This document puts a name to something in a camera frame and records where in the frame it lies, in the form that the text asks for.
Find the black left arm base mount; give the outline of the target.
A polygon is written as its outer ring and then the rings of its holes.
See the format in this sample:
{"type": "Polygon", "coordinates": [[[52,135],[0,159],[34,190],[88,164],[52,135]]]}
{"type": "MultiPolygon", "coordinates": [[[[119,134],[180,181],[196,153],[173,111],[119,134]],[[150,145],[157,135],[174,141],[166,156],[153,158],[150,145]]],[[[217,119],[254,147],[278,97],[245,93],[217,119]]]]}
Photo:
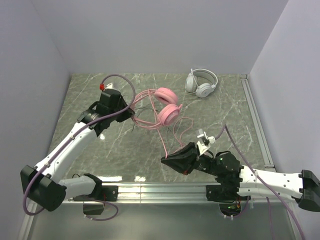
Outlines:
{"type": "Polygon", "coordinates": [[[92,221],[107,221],[115,218],[119,213],[119,208],[115,205],[118,199],[119,187],[117,185],[99,185],[95,187],[89,195],[82,195],[83,214],[85,218],[92,221]],[[108,206],[115,208],[115,213],[107,218],[96,218],[103,214],[108,206]]]}

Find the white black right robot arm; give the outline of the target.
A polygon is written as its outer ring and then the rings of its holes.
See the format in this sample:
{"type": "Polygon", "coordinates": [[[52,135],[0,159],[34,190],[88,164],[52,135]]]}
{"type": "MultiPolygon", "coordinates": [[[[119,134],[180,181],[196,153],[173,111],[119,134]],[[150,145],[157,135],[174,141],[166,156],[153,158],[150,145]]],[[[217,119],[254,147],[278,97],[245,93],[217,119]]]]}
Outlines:
{"type": "Polygon", "coordinates": [[[320,181],[310,170],[280,173],[251,169],[242,165],[230,151],[213,155],[194,142],[162,157],[161,163],[183,175],[197,170],[214,176],[218,184],[206,186],[208,201],[232,203],[258,196],[280,197],[296,202],[299,208],[309,212],[320,210],[320,181]]]}

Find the pink headphones with cable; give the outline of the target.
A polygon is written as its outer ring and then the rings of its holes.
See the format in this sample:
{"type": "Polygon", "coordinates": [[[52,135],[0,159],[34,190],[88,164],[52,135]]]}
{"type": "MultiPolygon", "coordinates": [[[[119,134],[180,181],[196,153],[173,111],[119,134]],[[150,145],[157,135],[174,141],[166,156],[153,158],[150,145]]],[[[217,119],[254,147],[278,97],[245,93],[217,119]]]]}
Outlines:
{"type": "Polygon", "coordinates": [[[160,133],[160,129],[164,127],[169,127],[173,125],[172,134],[175,140],[179,143],[178,150],[181,150],[186,145],[182,142],[182,136],[185,132],[191,130],[194,126],[194,120],[190,117],[183,116],[179,117],[181,110],[183,108],[182,104],[179,104],[178,96],[169,88],[160,87],[158,89],[151,89],[148,88],[146,90],[141,91],[138,93],[132,104],[130,105],[131,110],[137,110],[138,108],[136,105],[142,102],[145,98],[148,98],[151,104],[151,110],[153,111],[154,121],[147,121],[143,120],[138,117],[137,114],[131,117],[133,123],[146,130],[156,130],[160,137],[161,143],[163,145],[163,149],[165,152],[165,157],[167,158],[169,152],[166,148],[164,139],[160,133]],[[176,125],[178,122],[182,120],[190,120],[190,126],[184,130],[180,136],[176,135],[176,125]]]}

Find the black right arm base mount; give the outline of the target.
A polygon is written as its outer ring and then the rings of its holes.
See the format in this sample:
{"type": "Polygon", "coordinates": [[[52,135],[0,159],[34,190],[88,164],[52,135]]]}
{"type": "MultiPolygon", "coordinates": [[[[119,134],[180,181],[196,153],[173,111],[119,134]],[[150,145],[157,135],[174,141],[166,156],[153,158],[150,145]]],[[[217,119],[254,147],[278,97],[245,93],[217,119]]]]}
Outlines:
{"type": "Polygon", "coordinates": [[[249,195],[240,196],[238,187],[209,184],[205,186],[206,199],[218,203],[221,215],[233,221],[242,216],[249,207],[249,195]]]}

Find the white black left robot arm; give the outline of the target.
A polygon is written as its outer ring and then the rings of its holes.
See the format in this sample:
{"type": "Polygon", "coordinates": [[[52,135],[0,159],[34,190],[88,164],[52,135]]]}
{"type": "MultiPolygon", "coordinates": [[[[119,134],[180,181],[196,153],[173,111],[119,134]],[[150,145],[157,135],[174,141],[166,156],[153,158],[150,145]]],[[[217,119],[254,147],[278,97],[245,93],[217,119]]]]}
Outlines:
{"type": "Polygon", "coordinates": [[[65,172],[83,149],[110,127],[130,119],[134,111],[115,89],[102,90],[100,99],[83,111],[68,135],[34,167],[26,165],[20,172],[23,189],[23,210],[31,216],[27,200],[37,203],[42,210],[52,212],[64,200],[84,196],[98,200],[103,187],[100,178],[86,173],[78,178],[63,179],[65,172]]]}

